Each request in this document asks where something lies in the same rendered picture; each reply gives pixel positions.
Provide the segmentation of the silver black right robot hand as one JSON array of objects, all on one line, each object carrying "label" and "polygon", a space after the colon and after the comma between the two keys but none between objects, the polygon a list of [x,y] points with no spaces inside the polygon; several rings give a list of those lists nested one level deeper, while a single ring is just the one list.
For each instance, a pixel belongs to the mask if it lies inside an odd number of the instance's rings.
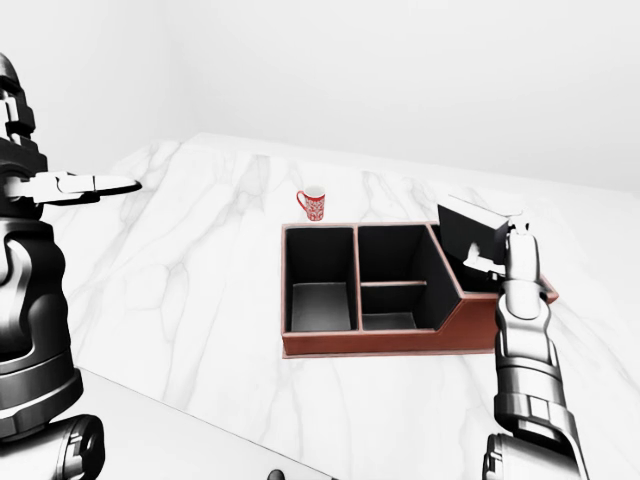
[{"label": "silver black right robot hand", "polygon": [[504,276],[495,314],[497,366],[520,365],[555,373],[559,362],[547,333],[551,312],[540,283],[538,243],[521,214],[509,218],[504,246],[502,266],[483,258],[475,243],[463,262],[471,269]]}]

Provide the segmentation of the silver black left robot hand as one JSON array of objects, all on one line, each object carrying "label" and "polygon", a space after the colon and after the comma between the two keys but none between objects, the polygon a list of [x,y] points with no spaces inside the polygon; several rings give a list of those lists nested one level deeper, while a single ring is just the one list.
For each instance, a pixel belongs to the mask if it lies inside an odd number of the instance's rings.
[{"label": "silver black left robot hand", "polygon": [[61,287],[65,260],[41,219],[45,206],[96,203],[141,188],[122,176],[50,170],[31,138],[35,129],[18,74],[0,53],[0,374],[70,347]]}]

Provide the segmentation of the black book with white pages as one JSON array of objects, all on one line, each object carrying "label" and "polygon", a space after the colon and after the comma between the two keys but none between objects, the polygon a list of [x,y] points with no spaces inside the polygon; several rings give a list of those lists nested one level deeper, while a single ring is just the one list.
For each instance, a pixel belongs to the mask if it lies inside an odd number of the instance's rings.
[{"label": "black book with white pages", "polygon": [[501,214],[449,195],[438,204],[444,251],[466,267],[498,272],[504,269],[506,237],[522,220],[522,211]]}]

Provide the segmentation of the red-brown desk caddy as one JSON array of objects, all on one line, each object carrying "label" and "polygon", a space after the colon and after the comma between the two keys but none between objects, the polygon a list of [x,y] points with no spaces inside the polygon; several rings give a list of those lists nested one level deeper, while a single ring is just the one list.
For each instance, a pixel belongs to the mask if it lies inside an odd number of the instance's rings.
[{"label": "red-brown desk caddy", "polygon": [[287,357],[487,353],[501,282],[443,250],[435,222],[282,228]]}]

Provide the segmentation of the red white patterned mug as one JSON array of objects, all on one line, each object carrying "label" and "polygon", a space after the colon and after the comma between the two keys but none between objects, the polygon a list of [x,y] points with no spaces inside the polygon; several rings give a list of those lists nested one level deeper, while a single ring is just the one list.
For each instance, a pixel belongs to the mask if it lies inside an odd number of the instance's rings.
[{"label": "red white patterned mug", "polygon": [[321,221],[324,218],[325,189],[311,185],[296,193],[296,200],[310,221]]}]

